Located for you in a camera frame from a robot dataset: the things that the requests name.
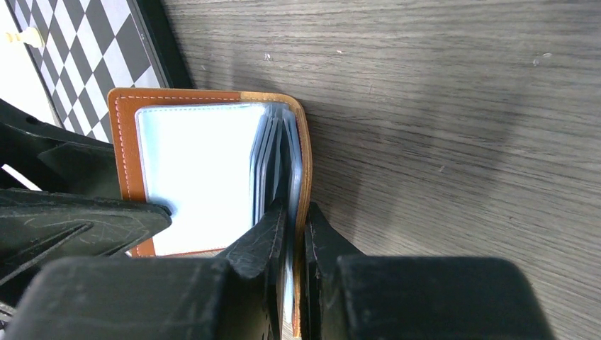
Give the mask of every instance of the brown leather card holder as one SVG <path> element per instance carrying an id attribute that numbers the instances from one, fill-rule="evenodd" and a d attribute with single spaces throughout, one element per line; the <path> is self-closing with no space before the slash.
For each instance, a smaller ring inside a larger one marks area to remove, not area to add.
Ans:
<path id="1" fill-rule="evenodd" d="M 145 185 L 140 162 L 140 148 L 137 138 L 135 113 L 146 106 L 170 106 L 191 104 L 215 104 L 237 102 L 279 102 L 287 103 L 296 116 L 300 142 L 303 177 L 300 188 L 300 201 L 296 218 L 294 272 L 294 313 L 295 336 L 300 336 L 301 268 L 304 226 L 309 206 L 313 163 L 311 143 L 305 111 L 300 103 L 287 95 L 260 92 L 204 91 L 186 89 L 130 89 L 118 88 L 108 94 L 108 111 L 111 119 L 113 144 L 121 195 L 124 200 L 145 202 Z M 152 239 L 132 249 L 133 257 L 155 256 Z"/>

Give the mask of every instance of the leather wallet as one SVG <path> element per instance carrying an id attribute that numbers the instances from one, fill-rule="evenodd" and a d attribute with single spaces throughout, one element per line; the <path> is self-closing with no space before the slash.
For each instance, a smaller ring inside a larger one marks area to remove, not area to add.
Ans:
<path id="1" fill-rule="evenodd" d="M 146 106 L 170 106 L 191 104 L 215 104 L 238 102 L 279 102 L 288 104 L 296 116 L 298 138 L 302 156 L 302 181 L 295 227 L 293 259 L 294 309 L 293 335 L 300 336 L 301 271 L 303 267 L 303 239 L 305 219 L 309 206 L 313 162 L 311 143 L 305 111 L 294 98 L 278 93 L 204 91 L 188 89 L 132 89 L 117 88 L 108 94 L 108 112 L 111 119 L 113 145 L 115 147 L 119 186 L 124 200 L 145 202 L 145 185 L 140 162 L 135 113 Z M 132 257 L 155 256 L 152 239 L 131 250 Z"/>

